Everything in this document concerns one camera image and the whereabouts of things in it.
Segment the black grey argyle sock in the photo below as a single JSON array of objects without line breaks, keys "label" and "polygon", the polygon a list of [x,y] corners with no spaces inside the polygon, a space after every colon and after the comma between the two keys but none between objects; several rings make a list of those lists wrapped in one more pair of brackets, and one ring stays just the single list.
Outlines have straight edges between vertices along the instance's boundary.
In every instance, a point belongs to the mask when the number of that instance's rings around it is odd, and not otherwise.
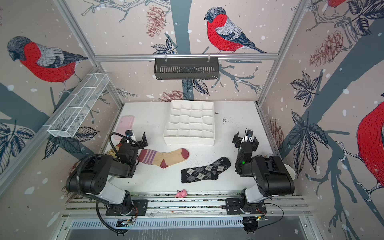
[{"label": "black grey argyle sock", "polygon": [[219,175],[231,167],[231,162],[226,157],[221,157],[210,165],[181,170],[181,182],[189,184],[205,180],[215,181]]}]

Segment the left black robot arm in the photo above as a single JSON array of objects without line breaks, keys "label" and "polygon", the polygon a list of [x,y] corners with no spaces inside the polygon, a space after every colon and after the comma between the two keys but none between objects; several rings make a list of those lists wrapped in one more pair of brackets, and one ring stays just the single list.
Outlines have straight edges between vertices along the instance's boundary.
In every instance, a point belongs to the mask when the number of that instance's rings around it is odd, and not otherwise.
[{"label": "left black robot arm", "polygon": [[124,135],[111,132],[110,154],[93,154],[83,158],[66,182],[66,190],[102,203],[110,216],[130,215],[137,208],[129,191],[111,183],[111,178],[130,179],[139,164],[139,151],[148,146],[146,134],[136,140],[132,130]]}]

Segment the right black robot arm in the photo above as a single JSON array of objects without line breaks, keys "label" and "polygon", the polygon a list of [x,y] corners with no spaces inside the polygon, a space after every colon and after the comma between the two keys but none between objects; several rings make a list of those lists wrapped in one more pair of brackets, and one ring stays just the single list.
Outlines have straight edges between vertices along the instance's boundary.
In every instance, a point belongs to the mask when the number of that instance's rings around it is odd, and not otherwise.
[{"label": "right black robot arm", "polygon": [[254,186],[242,190],[240,210],[246,214],[254,211],[261,213],[264,200],[295,192],[294,181],[280,157],[253,156],[259,141],[252,130],[246,129],[244,137],[236,133],[233,144],[238,149],[235,172],[240,177],[251,177],[255,181]]}]

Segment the pink rectangular case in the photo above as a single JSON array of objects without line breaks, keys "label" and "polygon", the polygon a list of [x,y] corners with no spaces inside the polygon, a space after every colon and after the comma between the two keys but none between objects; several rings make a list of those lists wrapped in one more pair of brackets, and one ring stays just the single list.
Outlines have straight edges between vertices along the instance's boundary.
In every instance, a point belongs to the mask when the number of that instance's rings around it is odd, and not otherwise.
[{"label": "pink rectangular case", "polygon": [[126,130],[133,130],[134,121],[135,121],[134,116],[122,116],[117,125],[115,132],[125,136]]}]

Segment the beige maroon striped sock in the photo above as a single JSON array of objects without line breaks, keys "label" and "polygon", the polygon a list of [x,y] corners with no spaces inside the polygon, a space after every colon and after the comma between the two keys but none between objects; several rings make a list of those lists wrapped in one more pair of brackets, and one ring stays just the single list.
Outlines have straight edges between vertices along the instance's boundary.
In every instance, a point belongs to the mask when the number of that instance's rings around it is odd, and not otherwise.
[{"label": "beige maroon striped sock", "polygon": [[[107,151],[107,155],[113,156],[118,159],[117,154],[114,149]],[[188,150],[181,148],[172,152],[163,153],[155,150],[143,149],[139,151],[139,163],[145,165],[156,165],[162,169],[165,169],[169,166],[181,163],[187,160],[190,156]]]}]

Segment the white paper cup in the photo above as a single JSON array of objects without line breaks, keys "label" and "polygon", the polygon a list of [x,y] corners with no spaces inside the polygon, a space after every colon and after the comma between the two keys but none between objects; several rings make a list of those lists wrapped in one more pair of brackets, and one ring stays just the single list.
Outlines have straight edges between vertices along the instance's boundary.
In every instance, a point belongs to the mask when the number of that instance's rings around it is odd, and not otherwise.
[{"label": "white paper cup", "polygon": [[292,180],[295,180],[296,179],[295,170],[290,165],[284,164],[284,166],[286,167],[286,170],[289,173],[289,175],[291,176]]}]

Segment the white compartment organizer tray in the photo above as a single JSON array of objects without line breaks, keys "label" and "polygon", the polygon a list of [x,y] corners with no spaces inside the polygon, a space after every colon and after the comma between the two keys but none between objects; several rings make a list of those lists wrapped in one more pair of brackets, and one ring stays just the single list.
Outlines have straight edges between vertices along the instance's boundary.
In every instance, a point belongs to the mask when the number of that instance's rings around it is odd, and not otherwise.
[{"label": "white compartment organizer tray", "polygon": [[214,145],[213,102],[173,100],[169,114],[163,134],[167,145]]}]

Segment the small pink toy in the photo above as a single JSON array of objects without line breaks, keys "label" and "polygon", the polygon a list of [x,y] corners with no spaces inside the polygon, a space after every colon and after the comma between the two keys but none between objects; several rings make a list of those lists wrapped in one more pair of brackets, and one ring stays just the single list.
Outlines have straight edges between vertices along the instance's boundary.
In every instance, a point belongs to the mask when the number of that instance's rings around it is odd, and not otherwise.
[{"label": "small pink toy", "polygon": [[175,194],[175,198],[185,198],[187,195],[187,191],[183,189],[181,191],[177,191],[177,193]]}]

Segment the horizontal aluminium back bar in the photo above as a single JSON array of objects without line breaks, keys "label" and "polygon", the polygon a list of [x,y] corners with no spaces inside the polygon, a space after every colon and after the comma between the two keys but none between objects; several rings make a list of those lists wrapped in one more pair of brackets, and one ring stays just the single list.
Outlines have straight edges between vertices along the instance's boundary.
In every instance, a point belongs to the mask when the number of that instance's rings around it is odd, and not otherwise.
[{"label": "horizontal aluminium back bar", "polygon": [[278,53],[243,53],[243,54],[177,54],[177,55],[95,55],[94,61],[104,62],[151,62],[155,59],[218,58],[219,60],[277,60]]}]

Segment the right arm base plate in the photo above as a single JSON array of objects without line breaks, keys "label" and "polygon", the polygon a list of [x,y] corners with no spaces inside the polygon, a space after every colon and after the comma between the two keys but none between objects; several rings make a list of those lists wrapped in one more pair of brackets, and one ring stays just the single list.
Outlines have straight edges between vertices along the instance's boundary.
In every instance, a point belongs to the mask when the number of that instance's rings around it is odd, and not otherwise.
[{"label": "right arm base plate", "polygon": [[226,199],[222,209],[226,210],[228,215],[265,215],[267,213],[264,202],[248,203],[239,198]]}]

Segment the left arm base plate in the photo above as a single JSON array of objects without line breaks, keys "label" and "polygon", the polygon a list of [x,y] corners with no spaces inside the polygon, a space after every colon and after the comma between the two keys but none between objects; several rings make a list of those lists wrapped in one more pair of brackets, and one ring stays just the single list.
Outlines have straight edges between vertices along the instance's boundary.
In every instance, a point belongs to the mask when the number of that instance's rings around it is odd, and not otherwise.
[{"label": "left arm base plate", "polygon": [[145,216],[148,207],[148,200],[128,200],[119,205],[108,205],[106,216]]}]

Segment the aluminium front rail frame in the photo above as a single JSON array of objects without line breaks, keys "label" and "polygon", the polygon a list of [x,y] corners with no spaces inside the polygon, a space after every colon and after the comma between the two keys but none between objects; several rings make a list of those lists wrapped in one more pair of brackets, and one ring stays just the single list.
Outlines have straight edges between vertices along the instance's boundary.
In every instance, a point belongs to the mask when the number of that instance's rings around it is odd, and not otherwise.
[{"label": "aluminium front rail frame", "polygon": [[[225,200],[238,198],[238,195],[204,194],[190,195],[186,198],[175,198],[171,195],[136,195],[133,200],[148,200],[145,217],[147,218],[178,218],[178,217],[221,217],[227,214],[222,209]],[[86,199],[72,199],[66,206],[63,217],[94,216],[96,202]],[[265,200],[267,217],[311,216],[312,213],[303,197],[274,197]]]}]

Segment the black hanging wall basket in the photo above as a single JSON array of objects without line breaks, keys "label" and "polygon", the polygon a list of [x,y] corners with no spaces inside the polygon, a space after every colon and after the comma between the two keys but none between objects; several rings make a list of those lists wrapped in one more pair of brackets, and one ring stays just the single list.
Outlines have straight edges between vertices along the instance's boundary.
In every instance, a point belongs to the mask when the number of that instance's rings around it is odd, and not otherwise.
[{"label": "black hanging wall basket", "polygon": [[214,80],[219,77],[219,59],[156,59],[154,74],[157,80]]}]

